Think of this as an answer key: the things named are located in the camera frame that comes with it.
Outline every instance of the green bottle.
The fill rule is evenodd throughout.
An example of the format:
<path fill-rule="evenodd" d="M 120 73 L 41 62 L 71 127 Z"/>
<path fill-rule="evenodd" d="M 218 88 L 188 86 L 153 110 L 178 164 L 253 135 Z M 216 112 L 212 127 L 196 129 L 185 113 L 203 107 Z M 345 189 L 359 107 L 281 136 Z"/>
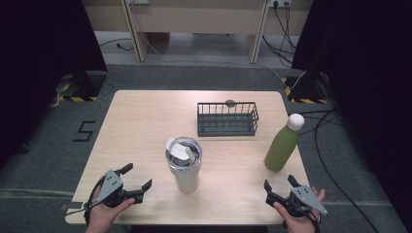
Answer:
<path fill-rule="evenodd" d="M 305 123 L 303 116 L 292 114 L 287 125 L 273 139 L 272 145 L 264 158 L 264 165 L 271 171 L 280 171 L 285 166 L 299 138 L 299 130 Z"/>

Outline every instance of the human hand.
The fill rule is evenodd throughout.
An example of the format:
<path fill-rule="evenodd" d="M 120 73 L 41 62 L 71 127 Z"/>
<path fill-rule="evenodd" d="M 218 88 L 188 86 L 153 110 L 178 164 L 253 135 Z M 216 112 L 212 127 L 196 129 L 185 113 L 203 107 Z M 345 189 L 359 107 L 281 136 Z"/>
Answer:
<path fill-rule="evenodd" d="M 325 190 L 321 189 L 321 191 L 318 192 L 318 190 L 315 187 L 312 187 L 312 191 L 315 193 L 315 195 L 318 197 L 318 200 L 322 202 L 325 198 Z M 278 202 L 275 202 L 273 204 L 273 207 L 276 209 L 276 211 L 283 217 L 283 219 L 286 222 L 286 225 L 288 227 L 288 233 L 308 233 L 308 232 L 315 232 L 315 227 L 312 224 L 311 220 L 308 219 L 306 216 L 302 217 L 294 217 L 291 216 L 288 211 Z M 314 214 L 315 221 L 318 221 L 319 219 L 319 211 L 312 209 L 311 212 Z"/>
<path fill-rule="evenodd" d="M 93 198 L 96 198 L 101 190 L 102 186 L 99 185 L 94 192 Z M 134 198 L 127 199 L 123 201 L 120 205 L 115 208 L 110 208 L 103 203 L 94 206 L 90 210 L 90 219 L 86 233 L 104 233 L 108 232 L 112 227 L 118 214 L 125 211 L 131 205 L 134 204 Z"/>

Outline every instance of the gray carpet floor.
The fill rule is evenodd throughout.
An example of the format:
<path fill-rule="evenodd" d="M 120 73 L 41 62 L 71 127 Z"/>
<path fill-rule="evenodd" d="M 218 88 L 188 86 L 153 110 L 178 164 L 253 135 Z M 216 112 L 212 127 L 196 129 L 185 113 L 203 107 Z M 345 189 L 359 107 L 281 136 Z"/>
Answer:
<path fill-rule="evenodd" d="M 266 68 L 207 66 L 109 65 L 109 72 L 97 101 L 60 102 L 52 108 L 28 142 L 29 151 L 10 158 L 0 171 L 0 231 L 84 232 L 83 225 L 65 222 L 62 206 L 70 202 L 86 166 L 93 143 L 120 89 L 206 89 L 279 91 L 289 114 L 330 110 L 330 103 L 296 104 L 288 101 L 283 84 Z M 279 69 L 281 77 L 298 71 Z M 306 123 L 298 146 L 311 185 L 326 189 L 329 216 L 322 232 L 373 232 L 360 212 L 326 174 L 317 155 L 312 129 L 324 113 L 304 114 Z M 347 127 L 337 112 L 318 130 L 318 144 L 326 167 L 341 188 L 358 204 L 379 232 L 406 232 L 382 187 L 362 163 Z M 94 121 L 84 130 L 93 131 L 88 142 L 74 142 L 85 120 Z M 282 226 L 267 226 L 268 232 L 286 232 Z M 116 225 L 111 232 L 126 232 Z"/>

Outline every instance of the stainless steel tumbler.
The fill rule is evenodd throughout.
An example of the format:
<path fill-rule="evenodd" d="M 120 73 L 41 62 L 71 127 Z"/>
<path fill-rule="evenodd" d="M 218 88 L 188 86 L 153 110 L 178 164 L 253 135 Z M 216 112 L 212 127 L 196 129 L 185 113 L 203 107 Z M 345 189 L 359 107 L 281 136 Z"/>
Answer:
<path fill-rule="evenodd" d="M 175 176 L 178 188 L 190 193 L 199 186 L 199 171 L 202 164 L 202 147 L 187 137 L 170 139 L 166 144 L 166 160 Z"/>

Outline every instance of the black basket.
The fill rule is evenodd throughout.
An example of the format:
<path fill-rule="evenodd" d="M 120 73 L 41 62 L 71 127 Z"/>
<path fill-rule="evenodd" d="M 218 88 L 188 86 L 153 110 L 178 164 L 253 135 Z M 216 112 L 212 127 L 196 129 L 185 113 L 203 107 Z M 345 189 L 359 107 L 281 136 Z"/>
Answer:
<path fill-rule="evenodd" d="M 254 136 L 258 128 L 255 102 L 197 104 L 197 134 L 212 136 Z"/>

